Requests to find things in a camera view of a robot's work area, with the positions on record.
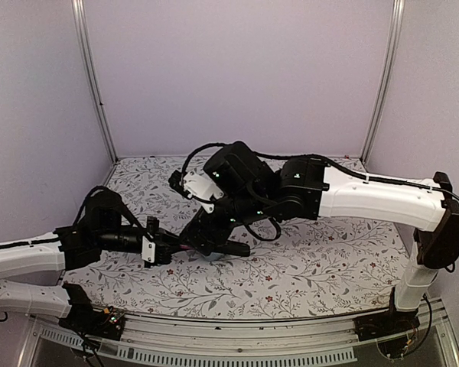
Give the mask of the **black phone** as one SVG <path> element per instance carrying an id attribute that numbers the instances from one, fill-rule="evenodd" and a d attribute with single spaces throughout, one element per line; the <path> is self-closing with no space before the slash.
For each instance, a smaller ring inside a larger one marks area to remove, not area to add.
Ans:
<path id="1" fill-rule="evenodd" d="M 249 245 L 231 240 L 228 240 L 220 245 L 204 244 L 195 246 L 188 244 L 180 244 L 179 247 L 182 250 L 195 250 L 204 256 L 222 254 L 234 255 L 239 257 L 249 257 L 251 252 Z"/>

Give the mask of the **light blue phone case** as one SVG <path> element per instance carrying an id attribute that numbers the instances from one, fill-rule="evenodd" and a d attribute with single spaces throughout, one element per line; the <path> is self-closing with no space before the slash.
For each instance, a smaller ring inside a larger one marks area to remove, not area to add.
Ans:
<path id="1" fill-rule="evenodd" d="M 220 260 L 224 254 L 213 252 L 210 255 L 205 255 L 204 258 L 208 261 L 218 261 Z"/>

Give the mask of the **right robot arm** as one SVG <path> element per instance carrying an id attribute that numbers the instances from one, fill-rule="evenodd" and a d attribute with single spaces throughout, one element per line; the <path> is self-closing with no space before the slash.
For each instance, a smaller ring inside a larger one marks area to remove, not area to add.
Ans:
<path id="1" fill-rule="evenodd" d="M 415 251 L 380 317 L 386 333 L 409 322 L 437 273 L 459 257 L 459 196 L 447 174 L 406 180 L 348 169 L 318 154 L 284 156 L 270 168 L 269 156 L 246 143 L 216 143 L 197 175 L 182 167 L 171 186 L 201 208 L 184 227 L 185 243 L 204 255 L 221 252 L 232 231 L 267 219 L 357 217 L 414 228 Z"/>

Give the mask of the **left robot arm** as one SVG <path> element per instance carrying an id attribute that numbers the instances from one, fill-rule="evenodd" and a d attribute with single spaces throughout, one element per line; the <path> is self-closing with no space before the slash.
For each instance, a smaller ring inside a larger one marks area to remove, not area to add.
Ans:
<path id="1" fill-rule="evenodd" d="M 94 187 L 84 199 L 73 224 L 44 235 L 0 243 L 0 312 L 25 312 L 56 317 L 60 324 L 83 332 L 117 327 L 119 312 L 96 309 L 78 284 L 39 286 L 10 278 L 41 271 L 72 271 L 100 260 L 103 252 L 140 255 L 146 268 L 167 265 L 181 251 L 177 235 L 160 228 L 155 217 L 142 225 L 121 196 Z"/>

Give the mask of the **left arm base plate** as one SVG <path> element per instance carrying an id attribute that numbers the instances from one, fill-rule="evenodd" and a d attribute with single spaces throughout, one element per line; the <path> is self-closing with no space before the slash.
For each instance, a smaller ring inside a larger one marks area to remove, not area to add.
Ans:
<path id="1" fill-rule="evenodd" d="M 59 326 L 76 333 L 119 341 L 125 328 L 125 315 L 117 310 L 72 308 Z"/>

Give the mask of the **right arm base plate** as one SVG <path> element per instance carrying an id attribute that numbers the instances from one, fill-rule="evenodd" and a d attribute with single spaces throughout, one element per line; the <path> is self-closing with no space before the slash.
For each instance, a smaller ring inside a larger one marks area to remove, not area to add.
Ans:
<path id="1" fill-rule="evenodd" d="M 366 341 L 413 330 L 420 326 L 417 312 L 402 312 L 393 308 L 381 313 L 356 317 L 353 319 L 354 332 L 359 341 Z"/>

